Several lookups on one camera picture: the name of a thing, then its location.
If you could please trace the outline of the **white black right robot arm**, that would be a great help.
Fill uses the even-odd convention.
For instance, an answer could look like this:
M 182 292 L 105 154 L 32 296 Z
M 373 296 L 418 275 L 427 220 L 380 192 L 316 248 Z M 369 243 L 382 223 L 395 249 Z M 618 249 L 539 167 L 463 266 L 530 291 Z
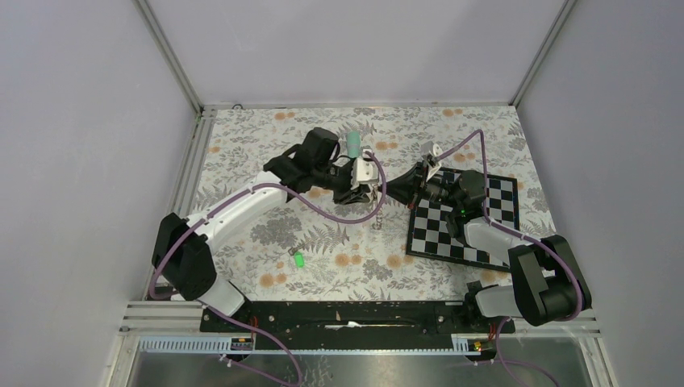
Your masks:
M 494 318 L 523 318 L 534 327 L 569 321 L 591 308 L 591 293 L 566 238 L 537 239 L 496 222 L 486 209 L 487 176 L 465 170 L 444 183 L 417 164 L 391 180 L 389 196 L 409 208 L 422 200 L 448 206 L 447 235 L 469 248 L 508 263 L 512 283 L 469 294 L 473 303 L 462 311 L 467 328 L 482 332 Z

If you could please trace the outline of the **silver carabiner keyring with chain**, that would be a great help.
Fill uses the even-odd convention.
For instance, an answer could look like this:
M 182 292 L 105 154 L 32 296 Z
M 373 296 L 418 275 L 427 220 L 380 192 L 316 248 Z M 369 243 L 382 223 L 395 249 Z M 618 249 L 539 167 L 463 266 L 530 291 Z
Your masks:
M 374 222 L 372 224 L 372 229 L 375 231 L 380 231 L 383 226 L 383 212 L 382 212 L 382 205 L 380 201 L 383 199 L 382 192 L 378 187 L 375 187 L 373 189 L 373 203 L 377 209 L 377 212 L 374 217 Z

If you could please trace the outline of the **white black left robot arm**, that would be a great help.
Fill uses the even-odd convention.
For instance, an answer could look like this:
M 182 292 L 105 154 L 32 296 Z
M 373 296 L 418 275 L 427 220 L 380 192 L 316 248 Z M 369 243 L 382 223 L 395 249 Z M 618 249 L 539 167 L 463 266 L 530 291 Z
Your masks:
M 343 155 L 337 135 L 315 127 L 300 144 L 269 160 L 243 188 L 221 202 L 185 218 L 166 215 L 160 223 L 152 257 L 153 275 L 148 295 L 166 299 L 156 289 L 163 277 L 172 294 L 201 302 L 219 311 L 219 321 L 230 331 L 241 331 L 250 320 L 247 298 L 216 271 L 213 255 L 239 230 L 263 214 L 298 199 L 336 223 L 303 195 L 312 188 L 332 191 L 338 205 L 368 202 L 371 187 L 384 182 L 382 167 L 369 147 Z

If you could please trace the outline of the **green key tag with key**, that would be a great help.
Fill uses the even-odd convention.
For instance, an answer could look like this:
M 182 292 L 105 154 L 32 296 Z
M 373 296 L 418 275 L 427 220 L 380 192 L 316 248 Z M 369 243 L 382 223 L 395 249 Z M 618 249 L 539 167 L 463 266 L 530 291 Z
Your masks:
M 305 266 L 304 255 L 302 253 L 302 247 L 293 247 L 288 250 L 288 253 L 294 258 L 294 262 L 297 268 L 303 268 Z

